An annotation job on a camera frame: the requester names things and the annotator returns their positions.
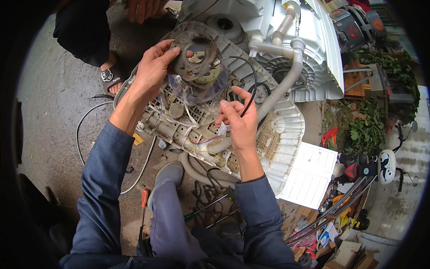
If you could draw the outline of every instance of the yellow wire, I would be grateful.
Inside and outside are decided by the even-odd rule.
[[[191,146],[192,146],[195,150],[197,150],[198,152],[207,152],[207,153],[209,153],[209,154],[215,155],[216,157],[218,157],[218,158],[219,158],[219,159],[221,159],[221,160],[224,160],[223,158],[219,157],[219,156],[218,156],[218,155],[216,155],[215,153],[212,153],[212,152],[209,152],[209,151],[206,151],[206,150],[199,150],[199,149],[197,149],[197,148],[193,145],[193,143],[191,143],[191,140],[188,138],[188,136],[186,136],[186,137],[187,137],[188,141],[190,142]]]

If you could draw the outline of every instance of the leaf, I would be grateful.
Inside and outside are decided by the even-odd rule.
[[[351,139],[352,140],[357,140],[358,139],[358,133],[357,133],[357,131],[351,130],[350,133],[351,133]]]

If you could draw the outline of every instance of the blue jacket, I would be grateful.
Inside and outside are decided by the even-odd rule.
[[[245,263],[226,254],[188,266],[172,259],[121,255],[118,196],[133,141],[109,121],[98,136],[82,172],[83,196],[77,202],[80,220],[73,248],[61,259],[61,268],[301,268],[283,240],[283,219],[266,176],[236,184],[247,223]]]

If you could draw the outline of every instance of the leg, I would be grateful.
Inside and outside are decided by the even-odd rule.
[[[154,256],[178,259],[188,264],[206,258],[199,242],[185,226],[176,187],[181,182],[184,169],[174,162],[165,166],[157,175],[149,200],[153,211],[150,227]]]
[[[111,31],[106,10],[109,0],[73,0],[55,18],[53,37],[58,43],[82,61],[100,67],[101,71],[116,64],[109,50]],[[116,94],[122,86],[118,82],[109,88]]]

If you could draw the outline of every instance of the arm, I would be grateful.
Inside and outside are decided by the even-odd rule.
[[[145,52],[136,79],[100,133],[81,176],[80,220],[71,253],[121,254],[118,196],[130,158],[136,124],[146,104],[157,96],[167,65],[179,48],[165,40]]]
[[[245,100],[245,104],[250,101],[250,93],[234,86],[232,90]],[[239,115],[244,107],[238,101],[221,101],[218,109],[221,115],[215,122],[217,126],[221,121],[231,124],[231,144],[239,158],[241,183],[236,184],[236,194],[247,224],[243,260],[272,268],[301,268],[283,240],[281,211],[258,158],[255,102],[241,118]]]

